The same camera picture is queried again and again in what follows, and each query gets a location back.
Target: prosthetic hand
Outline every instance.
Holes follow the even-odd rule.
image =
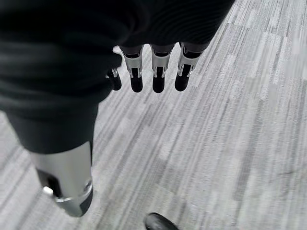
[[[153,91],[161,93],[165,84],[165,72],[168,68],[169,59],[175,44],[167,46],[151,45],[152,67],[153,67]],[[181,53],[178,62],[178,74],[176,76],[175,88],[184,91],[188,85],[191,72],[203,53],[208,47],[206,44],[180,43]],[[143,88],[142,82],[142,49],[143,46],[121,47],[130,74],[131,87],[133,91],[140,92]]]
[[[140,92],[142,48],[150,44],[153,91],[160,93],[180,42],[175,88],[184,91],[234,0],[103,2],[19,0],[0,7],[0,109],[30,152],[43,191],[74,217],[94,197],[98,104],[121,88],[113,47],[120,46],[131,87]]]

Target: black fabric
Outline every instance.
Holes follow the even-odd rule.
[[[51,154],[74,149],[89,141],[92,145],[98,105],[54,118],[28,119],[7,114],[21,144],[29,151]]]
[[[64,125],[64,121],[91,110],[111,92],[112,83],[105,75],[122,62],[112,52],[114,46],[208,43],[233,2],[3,1],[0,110],[8,114],[29,150],[63,151],[81,145],[91,137],[76,133],[91,130],[94,120],[87,124],[89,128],[81,125],[82,119],[72,119],[74,125],[72,121]],[[65,133],[66,139],[60,141],[52,132]]]

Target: gray carpet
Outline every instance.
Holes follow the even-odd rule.
[[[94,199],[68,217],[40,186],[0,115],[1,230],[143,230],[159,212],[181,230],[303,230],[307,226],[307,3],[237,0],[185,92],[123,88],[101,103]]]

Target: black shoe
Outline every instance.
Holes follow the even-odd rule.
[[[158,213],[147,214],[144,224],[146,230],[179,230],[171,221]]]

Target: silver metal component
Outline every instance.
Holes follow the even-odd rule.
[[[113,77],[116,78],[118,76],[118,70],[117,69],[112,69]]]
[[[182,71],[183,71],[183,67],[184,65],[191,65],[190,68],[190,72],[187,75],[187,77],[189,77],[192,73],[192,71],[195,69],[198,60],[200,59],[200,56],[197,58],[187,58],[186,56],[184,56],[184,45],[182,45],[181,47],[181,53],[180,53],[180,58],[179,58],[179,62],[178,62],[178,75],[182,76]]]
[[[127,70],[131,78],[134,77],[132,74],[132,69],[138,69],[138,78],[142,77],[142,52],[143,52],[143,48],[141,49],[141,54],[136,58],[126,57],[124,54],[124,59],[127,65]]]
[[[57,179],[61,196],[56,196],[56,188],[53,188],[53,185],[47,184],[43,191],[51,196],[57,205],[65,209],[69,215],[82,216],[87,210],[82,209],[82,203],[89,195],[92,195],[93,190],[90,143],[86,142],[66,152],[30,153],[30,156],[38,173],[42,171]]]
[[[43,192],[48,196],[53,196],[53,190],[47,186],[43,187]]]
[[[169,63],[169,58],[171,57],[171,52],[165,56],[165,57],[159,57],[157,56],[154,51],[153,51],[153,47],[152,47],[152,68],[153,68],[153,77],[157,78],[157,68],[158,67],[163,67],[163,73],[162,73],[162,78],[165,77],[165,72],[168,68],[168,63]]]
[[[118,76],[117,69],[112,69],[113,77],[116,78]]]

